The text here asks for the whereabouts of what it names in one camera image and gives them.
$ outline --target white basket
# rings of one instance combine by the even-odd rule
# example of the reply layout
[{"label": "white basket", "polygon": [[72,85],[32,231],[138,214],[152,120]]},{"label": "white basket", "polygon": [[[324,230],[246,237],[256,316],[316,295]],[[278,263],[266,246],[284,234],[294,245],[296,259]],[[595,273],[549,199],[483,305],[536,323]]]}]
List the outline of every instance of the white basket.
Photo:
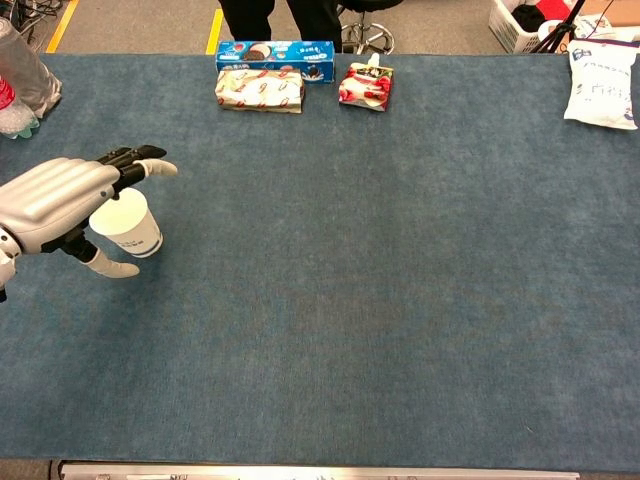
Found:
[{"label": "white basket", "polygon": [[525,32],[511,15],[518,5],[535,5],[539,0],[493,0],[489,15],[489,28],[510,53],[524,53],[533,50],[539,40],[538,32]]}]

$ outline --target box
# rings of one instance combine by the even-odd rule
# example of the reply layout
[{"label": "box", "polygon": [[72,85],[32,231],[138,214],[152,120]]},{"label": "box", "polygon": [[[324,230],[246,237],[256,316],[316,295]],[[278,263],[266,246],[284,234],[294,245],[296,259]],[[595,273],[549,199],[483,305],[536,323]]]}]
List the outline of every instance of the box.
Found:
[{"label": "box", "polygon": [[220,42],[218,72],[237,69],[300,70],[305,82],[332,83],[333,42]]},{"label": "box", "polygon": [[[609,0],[587,0],[580,15],[602,13]],[[635,27],[640,25],[640,1],[615,0],[604,14],[614,27]]]}]

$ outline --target table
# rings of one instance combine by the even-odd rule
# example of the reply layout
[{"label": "table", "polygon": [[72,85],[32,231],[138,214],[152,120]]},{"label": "table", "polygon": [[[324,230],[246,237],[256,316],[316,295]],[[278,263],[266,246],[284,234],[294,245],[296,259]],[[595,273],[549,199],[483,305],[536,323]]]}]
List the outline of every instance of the table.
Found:
[{"label": "table", "polygon": [[180,176],[138,277],[20,262],[0,456],[640,470],[640,137],[562,120],[566,58],[393,56],[387,113],[301,116],[221,111],[211,57],[45,61],[0,182],[142,143]]}]

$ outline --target floor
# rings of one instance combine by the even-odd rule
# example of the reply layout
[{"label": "floor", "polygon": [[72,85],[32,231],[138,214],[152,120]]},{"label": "floor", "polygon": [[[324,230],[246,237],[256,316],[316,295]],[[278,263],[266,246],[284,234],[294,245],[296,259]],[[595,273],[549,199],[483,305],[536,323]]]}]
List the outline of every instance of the floor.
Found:
[{"label": "floor", "polygon": [[[375,21],[396,38],[396,53],[456,55],[504,54],[488,28],[493,0],[405,0],[376,12]],[[44,52],[68,8],[40,22],[32,44]],[[212,0],[78,0],[55,53],[204,54],[219,4]],[[342,16],[352,21],[353,13]],[[274,40],[299,38],[285,0],[276,0],[271,26]],[[231,39],[223,22],[219,40]],[[57,479],[57,461],[0,460],[1,480]],[[587,480],[640,480],[640,475],[583,474]]]}]

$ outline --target yellow floor line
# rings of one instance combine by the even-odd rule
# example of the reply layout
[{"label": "yellow floor line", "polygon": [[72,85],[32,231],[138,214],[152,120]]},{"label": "yellow floor line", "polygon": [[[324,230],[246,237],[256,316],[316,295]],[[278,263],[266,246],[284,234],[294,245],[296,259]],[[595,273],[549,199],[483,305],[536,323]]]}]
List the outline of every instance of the yellow floor line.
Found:
[{"label": "yellow floor line", "polygon": [[218,49],[218,38],[220,37],[220,27],[222,26],[222,14],[221,8],[216,8],[216,13],[213,16],[213,22],[211,23],[211,31],[209,32],[209,42],[207,43],[206,55],[215,55]]},{"label": "yellow floor line", "polygon": [[53,33],[53,37],[51,37],[51,41],[49,42],[49,46],[47,47],[47,53],[56,53],[58,49],[58,44],[60,40],[62,40],[62,36],[64,35],[64,31],[67,29],[67,25],[71,21],[71,16],[73,15],[74,10],[78,6],[79,0],[70,0],[69,5],[67,5],[62,18],[60,19],[60,23],[56,28],[56,31]]}]

